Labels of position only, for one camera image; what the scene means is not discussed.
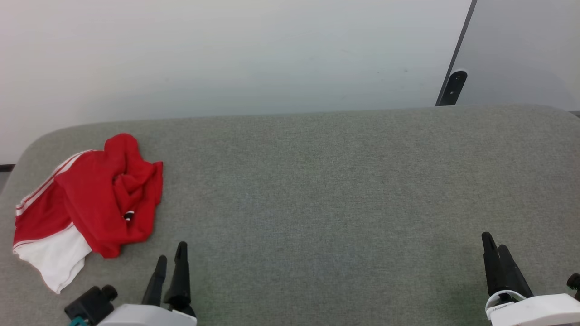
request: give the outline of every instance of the gray fabric surface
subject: gray fabric surface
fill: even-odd
[[[2,190],[4,189],[4,185],[6,184],[6,181],[8,180],[8,176],[10,176],[10,172],[0,172],[0,194],[2,193]]]
[[[120,132],[165,163],[154,234],[116,259],[90,254],[56,295],[11,253],[14,205]],[[538,106],[65,129],[30,146],[0,196],[0,318],[64,325],[63,307],[93,285],[115,286],[116,305],[138,303],[158,255],[185,240],[201,326],[488,325],[483,231],[536,294],[570,293],[579,166],[580,119]]]

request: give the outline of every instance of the black knob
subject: black knob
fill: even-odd
[[[574,299],[580,301],[580,274],[578,273],[572,274],[572,276],[570,276],[570,278],[566,282],[566,285],[573,290],[577,290]]]
[[[103,286],[101,291],[109,301],[113,301],[117,298],[117,290],[112,285],[107,284]]]

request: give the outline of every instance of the white wall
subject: white wall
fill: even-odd
[[[580,1],[478,0],[454,64],[463,69],[457,104],[580,110]]]
[[[470,0],[0,0],[0,164],[121,119],[435,104]]]

